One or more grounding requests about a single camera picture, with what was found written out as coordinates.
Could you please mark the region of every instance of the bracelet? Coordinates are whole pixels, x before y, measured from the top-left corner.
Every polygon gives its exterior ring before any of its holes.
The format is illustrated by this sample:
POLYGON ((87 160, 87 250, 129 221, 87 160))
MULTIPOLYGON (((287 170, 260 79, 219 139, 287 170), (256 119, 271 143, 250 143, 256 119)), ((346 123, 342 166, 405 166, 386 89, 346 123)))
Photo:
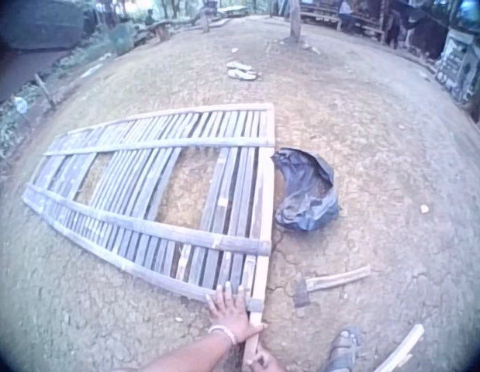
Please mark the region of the bracelet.
POLYGON ((231 332, 231 329, 225 327, 224 325, 213 325, 212 327, 209 328, 209 333, 212 333, 214 331, 222 331, 224 332, 225 334, 227 334, 227 336, 231 339, 231 343, 233 345, 237 345, 238 344, 238 339, 237 337, 234 335, 233 332, 231 332))

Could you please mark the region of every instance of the human arm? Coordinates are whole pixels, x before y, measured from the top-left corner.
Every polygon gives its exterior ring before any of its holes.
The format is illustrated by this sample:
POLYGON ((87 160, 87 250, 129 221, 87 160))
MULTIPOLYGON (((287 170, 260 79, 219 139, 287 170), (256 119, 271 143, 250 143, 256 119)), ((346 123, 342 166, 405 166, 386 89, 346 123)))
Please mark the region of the human arm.
MULTIPOLYGON (((215 298, 207 296, 213 326, 224 326, 234 334, 238 343, 261 332, 265 325, 251 325, 248 321, 245 292, 238 288, 234 298, 231 284, 223 291, 218 285, 215 298)), ((223 331, 216 330, 200 340, 158 358, 140 372, 211 372, 233 346, 232 339, 223 331)))

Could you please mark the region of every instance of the axe handle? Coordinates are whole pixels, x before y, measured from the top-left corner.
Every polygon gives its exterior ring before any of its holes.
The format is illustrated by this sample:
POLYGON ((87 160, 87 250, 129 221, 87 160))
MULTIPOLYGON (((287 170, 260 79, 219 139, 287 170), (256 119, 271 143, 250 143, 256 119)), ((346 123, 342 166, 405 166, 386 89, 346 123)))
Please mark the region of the axe handle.
POLYGON ((307 279, 307 292, 317 291, 318 289, 327 289, 337 287, 352 281, 359 281, 371 275, 371 265, 361 267, 347 273, 327 275, 325 277, 313 277, 307 279))

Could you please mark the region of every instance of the cracked dry soil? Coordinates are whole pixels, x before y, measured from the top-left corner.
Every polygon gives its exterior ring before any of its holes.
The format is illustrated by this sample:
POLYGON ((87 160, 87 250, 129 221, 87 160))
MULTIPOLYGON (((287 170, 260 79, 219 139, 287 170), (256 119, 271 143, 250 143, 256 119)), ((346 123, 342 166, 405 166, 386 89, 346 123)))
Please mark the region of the cracked dry soil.
MULTIPOLYGON (((303 34, 321 55, 276 43, 286 25, 258 18, 144 46, 87 79, 36 130, 0 195, 0 352, 15 370, 136 367, 204 332, 202 305, 83 252, 20 195, 59 133, 227 102, 273 102, 278 146, 326 158, 340 195, 337 221, 285 232, 275 247, 268 347, 289 370, 314 371, 336 331, 355 324, 364 333, 356 371, 371 371, 421 322, 425 336, 401 371, 464 366, 480 342, 480 134, 415 64, 333 30, 304 25, 303 34), (234 59, 263 72, 261 81, 226 76, 233 47, 234 59), (373 269, 365 281, 313 293, 310 306, 294 309, 297 273, 365 264, 373 269)), ((276 205, 282 192, 276 174, 276 205)), ((230 360, 221 368, 236 370, 230 360)))

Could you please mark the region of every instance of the plastic bag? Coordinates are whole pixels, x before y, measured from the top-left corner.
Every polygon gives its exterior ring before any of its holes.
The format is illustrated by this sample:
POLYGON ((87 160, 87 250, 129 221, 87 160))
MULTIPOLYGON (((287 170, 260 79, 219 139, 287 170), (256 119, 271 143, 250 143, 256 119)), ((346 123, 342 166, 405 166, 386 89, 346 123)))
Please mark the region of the plastic bag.
POLYGON ((272 156, 285 178, 285 200, 276 222, 290 230, 312 231, 339 214, 333 168, 320 156, 283 147, 272 156))

